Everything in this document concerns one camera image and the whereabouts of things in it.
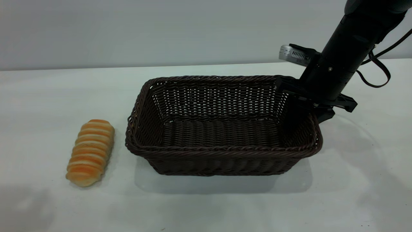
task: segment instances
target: orange striped bread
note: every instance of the orange striped bread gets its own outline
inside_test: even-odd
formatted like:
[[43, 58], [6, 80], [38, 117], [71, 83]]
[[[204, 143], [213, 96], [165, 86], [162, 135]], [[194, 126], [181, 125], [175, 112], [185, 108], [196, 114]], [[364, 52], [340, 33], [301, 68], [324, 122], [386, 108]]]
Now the orange striped bread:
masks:
[[80, 129], [67, 165], [66, 178], [79, 187], [100, 180], [114, 143], [115, 129], [108, 121], [93, 119]]

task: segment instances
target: gray wall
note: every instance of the gray wall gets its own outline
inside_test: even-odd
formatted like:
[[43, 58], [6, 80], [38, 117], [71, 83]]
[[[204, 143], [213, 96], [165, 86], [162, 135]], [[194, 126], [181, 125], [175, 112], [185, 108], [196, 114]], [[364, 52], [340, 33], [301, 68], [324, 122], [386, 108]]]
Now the gray wall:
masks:
[[[277, 62], [322, 50], [345, 0], [2, 0], [0, 69]], [[412, 13], [377, 48], [412, 26]], [[412, 57], [408, 39], [384, 58]]]

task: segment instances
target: white table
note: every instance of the white table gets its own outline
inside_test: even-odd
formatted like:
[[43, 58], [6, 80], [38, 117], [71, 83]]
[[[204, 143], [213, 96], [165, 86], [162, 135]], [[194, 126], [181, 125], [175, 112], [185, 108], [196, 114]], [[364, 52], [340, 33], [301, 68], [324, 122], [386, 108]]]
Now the white table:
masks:
[[[124, 146], [143, 83], [160, 76], [290, 75], [289, 63], [0, 72], [0, 231], [319, 232], [412, 230], [412, 59], [383, 61], [381, 89], [355, 75], [358, 107], [321, 124], [323, 149], [281, 176], [157, 174]], [[361, 69], [374, 84], [385, 76]], [[103, 180], [65, 179], [80, 126], [110, 121]]]

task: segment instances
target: bread loaf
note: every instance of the bread loaf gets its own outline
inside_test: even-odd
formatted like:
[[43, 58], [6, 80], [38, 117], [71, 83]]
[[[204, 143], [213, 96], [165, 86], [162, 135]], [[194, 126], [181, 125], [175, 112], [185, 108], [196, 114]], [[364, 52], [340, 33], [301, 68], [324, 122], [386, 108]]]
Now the bread loaf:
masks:
[[79, 187], [100, 180], [114, 143], [115, 129], [109, 122], [90, 120], [80, 129], [67, 166], [66, 178]]

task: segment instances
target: black robotic arm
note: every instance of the black robotic arm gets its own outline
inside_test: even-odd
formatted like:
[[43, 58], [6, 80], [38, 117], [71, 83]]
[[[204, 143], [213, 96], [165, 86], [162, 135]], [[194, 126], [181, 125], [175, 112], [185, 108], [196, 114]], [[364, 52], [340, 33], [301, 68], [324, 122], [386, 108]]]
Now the black robotic arm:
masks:
[[281, 48], [281, 59], [307, 68], [299, 80], [279, 79], [276, 90], [292, 94], [302, 107], [310, 105], [320, 122], [333, 117], [334, 106], [352, 112], [357, 103], [341, 91], [411, 7], [412, 0], [348, 0], [345, 15], [321, 53], [292, 44]]

